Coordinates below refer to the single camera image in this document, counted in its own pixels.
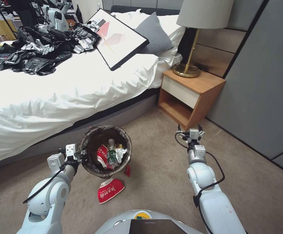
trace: wooden cabinet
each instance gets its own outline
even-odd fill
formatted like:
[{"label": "wooden cabinet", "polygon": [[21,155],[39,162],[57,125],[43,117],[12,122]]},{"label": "wooden cabinet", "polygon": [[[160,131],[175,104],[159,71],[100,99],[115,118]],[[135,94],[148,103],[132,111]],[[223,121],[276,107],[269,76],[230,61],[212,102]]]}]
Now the wooden cabinet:
[{"label": "wooden cabinet", "polygon": [[214,103],[225,80],[207,72],[196,78],[163,73],[158,108],[185,130],[201,121]]}]

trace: white duvet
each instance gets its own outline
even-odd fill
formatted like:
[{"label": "white duvet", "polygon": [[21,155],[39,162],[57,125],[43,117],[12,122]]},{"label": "white duvet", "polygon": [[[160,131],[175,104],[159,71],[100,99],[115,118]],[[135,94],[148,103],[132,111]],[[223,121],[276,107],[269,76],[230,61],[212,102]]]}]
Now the white duvet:
[{"label": "white duvet", "polygon": [[110,71],[97,50],[74,54],[47,76],[0,71],[0,160],[144,92],[158,57],[136,54]]}]

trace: white pillow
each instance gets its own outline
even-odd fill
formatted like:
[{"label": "white pillow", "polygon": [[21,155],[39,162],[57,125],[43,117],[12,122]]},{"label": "white pillow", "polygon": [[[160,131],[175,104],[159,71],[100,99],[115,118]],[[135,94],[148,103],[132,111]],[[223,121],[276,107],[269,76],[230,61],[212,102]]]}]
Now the white pillow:
[{"label": "white pillow", "polygon": [[[137,28],[137,26],[140,25],[141,22],[143,22],[147,17],[149,17],[149,15],[141,13],[140,9],[126,13],[113,12],[111,14],[115,15],[118,20],[122,21],[133,29]],[[158,18],[162,29],[168,35],[174,46],[169,51],[164,52],[164,57],[166,58],[168,54],[170,54],[170,56],[174,56],[177,53],[178,45],[185,33],[186,28],[176,24],[178,15],[158,16]]]}]

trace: floor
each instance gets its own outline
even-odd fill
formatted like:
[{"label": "floor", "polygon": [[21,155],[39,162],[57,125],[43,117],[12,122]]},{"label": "floor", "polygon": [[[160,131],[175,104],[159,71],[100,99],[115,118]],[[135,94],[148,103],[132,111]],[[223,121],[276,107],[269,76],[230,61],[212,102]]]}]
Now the floor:
[{"label": "floor", "polygon": [[[220,186],[227,194],[248,233],[283,233],[283,171],[207,120],[202,144],[221,164],[226,179]],[[205,233],[192,200],[187,179],[186,150],[174,140],[177,124],[152,108],[123,126],[133,145],[131,177],[119,173],[126,188],[100,205],[97,190],[104,181],[82,166],[62,215],[63,233],[94,233],[109,217],[131,209],[149,209],[168,214]],[[46,158],[38,155],[0,168],[0,233],[16,233],[33,186],[49,174]],[[219,170],[207,158],[218,178]]]}]

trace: pile of plastic bags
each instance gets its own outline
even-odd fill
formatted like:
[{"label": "pile of plastic bags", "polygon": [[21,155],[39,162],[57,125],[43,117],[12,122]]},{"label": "pile of plastic bags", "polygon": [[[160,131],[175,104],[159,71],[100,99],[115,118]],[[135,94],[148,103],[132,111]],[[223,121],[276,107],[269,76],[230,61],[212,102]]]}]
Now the pile of plastic bags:
[{"label": "pile of plastic bags", "polygon": [[11,68],[14,72],[48,75],[72,53],[94,49],[100,39],[99,27],[94,23],[79,24],[73,31],[61,32],[46,25],[34,29],[21,26],[12,45],[0,47],[0,71]]}]

